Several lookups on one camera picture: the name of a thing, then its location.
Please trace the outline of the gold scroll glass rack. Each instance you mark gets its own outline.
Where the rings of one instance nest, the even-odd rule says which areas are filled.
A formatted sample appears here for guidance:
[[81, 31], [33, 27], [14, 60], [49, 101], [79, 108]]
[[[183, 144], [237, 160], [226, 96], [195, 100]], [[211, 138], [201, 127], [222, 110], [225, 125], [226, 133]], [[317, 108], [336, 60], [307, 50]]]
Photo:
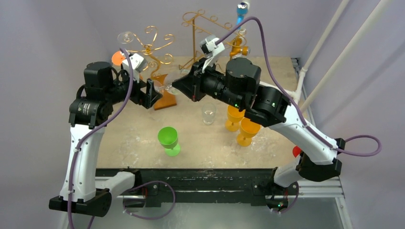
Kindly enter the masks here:
[[[163, 57], [164, 60], [160, 60], [157, 57], [153, 55], [154, 51], [160, 50], [166, 46], [171, 45], [174, 42], [174, 36], [172, 34], [166, 34], [163, 36], [164, 40], [167, 41], [165, 45], [162, 46], [155, 46], [154, 43], [156, 41], [156, 38], [158, 36], [158, 29], [155, 26], [148, 26], [145, 28], [145, 33], [146, 34], [154, 34], [152, 37], [153, 39], [150, 42], [143, 43], [141, 39], [134, 33], [135, 39], [133, 40], [132, 43], [130, 44], [121, 44], [124, 46], [124, 49], [128, 52], [128, 55], [130, 54], [139, 54], [143, 56], [147, 61], [148, 65], [145, 70], [151, 69], [150, 72], [150, 79], [153, 77], [161, 75], [158, 71], [161, 68], [161, 65], [168, 65], [171, 64], [174, 61], [174, 58], [171, 54], [166, 53]], [[176, 106], [177, 102], [175, 99], [175, 96], [168, 93], [168, 92], [163, 92], [163, 97], [158, 100], [154, 104], [154, 109], [155, 110], [161, 110], [164, 108]]]

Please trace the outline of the orange plastic goblet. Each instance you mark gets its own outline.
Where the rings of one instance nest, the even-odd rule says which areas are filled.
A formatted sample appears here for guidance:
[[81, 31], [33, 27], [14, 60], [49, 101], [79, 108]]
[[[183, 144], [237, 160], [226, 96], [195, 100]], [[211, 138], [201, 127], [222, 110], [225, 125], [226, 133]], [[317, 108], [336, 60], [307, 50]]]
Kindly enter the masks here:
[[124, 58], [121, 55], [121, 51], [118, 51], [116, 53], [114, 53], [114, 55], [111, 58], [111, 61], [114, 65], [121, 65], [122, 61], [124, 60]]

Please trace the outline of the clear glass front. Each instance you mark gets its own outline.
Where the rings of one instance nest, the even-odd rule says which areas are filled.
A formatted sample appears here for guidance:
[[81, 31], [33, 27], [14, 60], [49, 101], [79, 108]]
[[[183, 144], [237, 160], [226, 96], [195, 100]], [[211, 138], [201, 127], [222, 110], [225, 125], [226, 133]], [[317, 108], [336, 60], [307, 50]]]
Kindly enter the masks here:
[[172, 84], [174, 81], [185, 77], [186, 75], [187, 74], [183, 73], [169, 73], [166, 75], [153, 77], [152, 79], [154, 81], [154, 88], [161, 94], [163, 94], [163, 92], [168, 92], [172, 95], [182, 94], [182, 92], [179, 89], [175, 88]]

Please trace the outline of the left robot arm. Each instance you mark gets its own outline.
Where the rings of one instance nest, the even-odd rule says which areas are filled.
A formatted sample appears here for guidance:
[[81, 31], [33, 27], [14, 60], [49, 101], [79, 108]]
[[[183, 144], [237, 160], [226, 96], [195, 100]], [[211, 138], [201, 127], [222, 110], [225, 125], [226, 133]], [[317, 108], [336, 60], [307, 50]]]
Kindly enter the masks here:
[[71, 148], [66, 177], [59, 195], [50, 199], [49, 209], [103, 217], [113, 198], [125, 191], [130, 195], [141, 192], [138, 170], [122, 169], [96, 184], [96, 165], [107, 124], [118, 114], [113, 106], [132, 101], [148, 109], [162, 97], [151, 79], [140, 79], [146, 67], [146, 61], [123, 61], [119, 71], [108, 62], [86, 66], [85, 83], [69, 107]]

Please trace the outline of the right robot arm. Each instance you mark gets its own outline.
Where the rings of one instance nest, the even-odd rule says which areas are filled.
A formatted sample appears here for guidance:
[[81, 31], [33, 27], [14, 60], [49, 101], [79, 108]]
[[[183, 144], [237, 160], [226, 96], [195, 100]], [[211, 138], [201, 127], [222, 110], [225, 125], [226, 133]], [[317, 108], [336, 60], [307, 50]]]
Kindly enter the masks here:
[[337, 159], [343, 142], [313, 129], [299, 110], [278, 89], [260, 84], [261, 68], [246, 58], [230, 60], [225, 73], [215, 66], [205, 67], [205, 59], [195, 62], [190, 72], [172, 85], [192, 101], [210, 96], [240, 111], [253, 123], [274, 130], [300, 148], [293, 163], [278, 167], [268, 188], [280, 194], [301, 179], [321, 182], [341, 174]]

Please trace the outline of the tall clear flute glass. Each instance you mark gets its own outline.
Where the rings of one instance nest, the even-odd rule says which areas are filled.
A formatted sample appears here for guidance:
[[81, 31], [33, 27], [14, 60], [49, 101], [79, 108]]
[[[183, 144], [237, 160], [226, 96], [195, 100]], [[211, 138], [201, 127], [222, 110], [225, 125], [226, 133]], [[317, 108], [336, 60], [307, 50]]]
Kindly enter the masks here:
[[135, 35], [130, 31], [122, 32], [117, 36], [117, 41], [121, 44], [130, 44], [134, 39]]

